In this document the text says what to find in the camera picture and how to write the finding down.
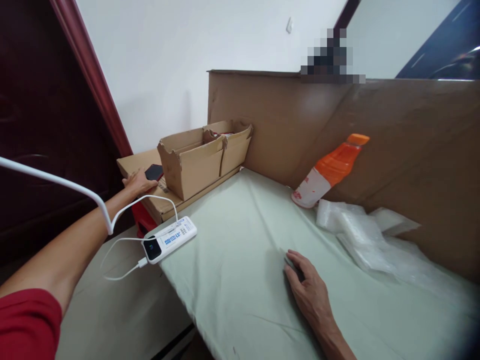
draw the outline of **cardboard box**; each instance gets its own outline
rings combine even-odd
[[[204,143],[201,128],[160,140],[160,154],[168,188],[182,200],[199,193],[220,177],[223,137]]]
[[[478,281],[479,99],[480,81],[326,84],[299,73],[212,70],[208,124],[252,124],[243,165],[293,189],[351,133],[370,136],[350,175],[325,198],[416,221],[421,227],[400,237]]]
[[[140,152],[135,155],[127,156],[121,159],[117,159],[116,162],[118,164],[120,172],[124,177],[128,177],[129,174],[132,174],[141,167],[147,169],[152,164],[162,165],[159,152],[156,148],[149,151]],[[240,166],[236,167],[235,169],[227,173],[225,176],[217,179],[217,181],[215,181],[213,184],[198,192],[186,201],[179,198],[167,188],[165,176],[163,176],[158,182],[158,187],[155,190],[149,192],[148,194],[172,200],[176,206],[177,211],[179,212],[185,209],[188,205],[200,199],[205,194],[215,189],[218,185],[222,184],[227,179],[230,179],[233,175],[238,173],[239,170]],[[174,208],[172,204],[168,201],[148,197],[143,199],[141,203],[143,204],[143,206],[145,206],[152,219],[155,220],[158,225],[175,216]]]
[[[223,156],[221,158],[220,176],[224,176],[243,164],[253,127],[241,120],[224,120],[203,127],[204,143],[216,140],[221,134],[229,134],[223,138]]]

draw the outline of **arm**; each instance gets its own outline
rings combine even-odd
[[[110,219],[158,182],[147,180],[145,169],[140,169],[128,179],[123,179],[123,184],[125,189],[105,203]],[[105,219],[97,207],[64,230],[14,273],[0,287],[0,298],[20,290],[44,289],[58,300],[65,315],[75,286],[107,235]]]
[[[327,286],[315,267],[296,251],[288,250],[286,256],[305,276],[305,280],[300,282],[295,271],[285,265],[285,273],[296,303],[313,329],[328,360],[356,360],[335,322]]]

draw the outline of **black phone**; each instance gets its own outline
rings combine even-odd
[[[164,168],[162,165],[152,164],[146,171],[145,176],[148,180],[159,181],[164,175]]]

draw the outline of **white cable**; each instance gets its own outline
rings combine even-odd
[[[108,234],[109,235],[112,235],[114,233],[114,227],[115,227],[115,224],[117,223],[117,220],[119,218],[119,216],[126,210],[128,209],[129,207],[131,207],[132,205],[138,203],[139,201],[141,201],[142,199],[145,199],[145,198],[157,198],[157,199],[162,199],[162,200],[167,200],[169,201],[172,205],[173,205],[173,210],[175,211],[175,224],[172,224],[172,227],[175,227],[177,226],[178,222],[179,222],[179,215],[177,213],[177,207],[175,206],[174,202],[172,200],[170,200],[169,198],[166,198],[166,197],[162,197],[162,196],[156,196],[156,195],[144,195],[142,196],[141,198],[135,200],[134,202],[130,203],[129,205],[125,206],[123,209],[121,209],[119,212],[117,212],[115,214],[115,216],[113,217],[113,220],[110,221],[110,216],[109,216],[109,212],[107,210],[107,206],[105,205],[104,201],[102,200],[102,198],[100,196],[98,196],[96,193],[94,193],[93,191],[87,189],[86,187],[83,187],[81,185],[78,185],[77,183],[73,182],[73,181],[69,181],[69,180],[66,180],[64,179],[63,177],[59,177],[59,176],[55,176],[55,175],[52,175],[48,172],[45,172],[45,171],[41,171],[41,170],[38,170],[36,168],[33,168],[33,167],[30,167],[30,166],[27,166],[27,165],[23,165],[21,163],[18,163],[18,162],[15,162],[15,161],[12,161],[12,160],[8,160],[4,157],[1,157],[0,156],[0,166],[3,166],[7,169],[11,169],[11,170],[15,170],[15,171],[18,171],[20,173],[24,173],[24,174],[27,174],[27,175],[31,175],[31,176],[34,176],[34,177],[37,177],[37,178],[40,178],[40,179],[44,179],[44,180],[48,180],[48,181],[51,181],[53,183],[57,183],[57,184],[60,184],[60,185],[63,185],[67,188],[70,188],[70,189],[73,189],[73,190],[76,190],[78,191],[79,193],[82,193],[84,195],[87,195],[89,198],[93,199],[93,201],[96,202],[96,204],[98,205],[98,207],[100,208],[101,210],[101,213],[103,214],[103,217],[105,219],[105,224],[106,224],[106,228],[108,230]],[[115,246],[116,243],[118,243],[119,241],[121,240],[136,240],[136,241],[143,241],[145,239],[142,239],[142,238],[136,238],[136,237],[122,237],[122,238],[119,238],[117,239],[113,245],[110,247],[110,249],[108,249],[108,251],[106,252],[105,254],[105,257],[103,258],[103,260],[101,261],[101,264],[100,264],[100,270],[102,269],[103,265],[104,265],[104,262],[105,262],[105,259],[107,258],[108,254],[110,253],[110,251],[113,249],[113,247]],[[123,275],[122,277],[107,277],[107,276],[103,276],[105,279],[107,280],[112,280],[112,281],[117,281],[117,280],[121,280],[123,278],[125,278],[127,275],[129,275],[132,271],[134,271],[135,269],[137,268],[143,268],[146,264],[147,264],[147,258],[144,257],[143,259],[141,259],[138,264],[132,268],[129,272],[127,272],[125,275]]]
[[[114,233],[114,227],[115,227],[115,224],[116,224],[119,216],[126,209],[131,207],[133,204],[136,204],[136,203],[138,203],[139,201],[141,201],[142,199],[145,199],[145,198],[157,198],[157,199],[163,199],[163,200],[167,200],[167,201],[171,202],[171,204],[173,205],[173,210],[175,210],[175,219],[176,219],[177,222],[179,221],[179,216],[177,214],[177,208],[175,207],[174,202],[172,200],[170,200],[169,198],[161,197],[161,196],[155,196],[155,195],[144,195],[141,198],[135,200],[134,202],[125,206],[123,209],[121,209],[119,212],[117,212],[116,215],[113,217],[113,220],[110,221],[110,216],[109,216],[109,212],[107,210],[107,206],[105,205],[102,198],[100,196],[98,196],[96,193],[94,193],[93,191],[87,189],[86,187],[78,185],[77,183],[75,183],[73,181],[66,180],[63,177],[52,175],[48,172],[41,171],[41,170],[38,170],[36,168],[30,167],[30,166],[27,166],[27,165],[23,165],[21,163],[18,163],[18,162],[12,161],[12,160],[8,160],[8,159],[6,159],[4,157],[1,157],[1,156],[0,156],[0,166],[3,166],[7,169],[15,170],[15,171],[18,171],[20,173],[27,174],[27,175],[32,175],[32,176],[35,176],[35,177],[40,178],[40,179],[48,180],[48,181],[51,181],[53,183],[57,183],[57,184],[65,186],[67,188],[76,190],[79,193],[82,193],[84,195],[87,195],[89,198],[91,198],[93,201],[95,201],[96,204],[98,205],[98,207],[100,208],[101,213],[103,214],[103,217],[105,219],[105,224],[106,224],[106,228],[108,230],[109,235],[112,235]]]
[[[112,223],[110,222],[110,217],[109,217],[109,212],[107,211],[107,207],[105,206],[105,203],[102,200],[102,198],[100,196],[98,196],[96,193],[94,193],[93,191],[87,189],[86,187],[78,185],[77,183],[66,180],[63,177],[49,174],[48,172],[41,171],[41,170],[35,169],[33,167],[23,165],[23,164],[18,163],[18,162],[8,160],[8,159],[6,159],[4,157],[1,157],[1,156],[0,156],[0,165],[5,167],[5,168],[8,168],[8,169],[18,171],[20,173],[24,173],[24,174],[27,174],[27,175],[32,175],[32,176],[35,176],[35,177],[40,178],[40,179],[48,180],[48,181],[51,181],[53,183],[63,185],[67,188],[76,190],[79,193],[87,195],[89,198],[93,199],[93,201],[96,202],[96,204],[100,208],[101,213],[103,214],[103,217],[105,218],[105,220],[108,219],[107,224],[106,224],[108,234],[112,235],[114,233],[114,228],[112,226]]]

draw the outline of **white power bank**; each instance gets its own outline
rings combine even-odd
[[[176,226],[168,226],[141,243],[145,250],[146,259],[150,264],[156,264],[168,254],[185,244],[197,235],[197,228],[188,216],[182,217]]]

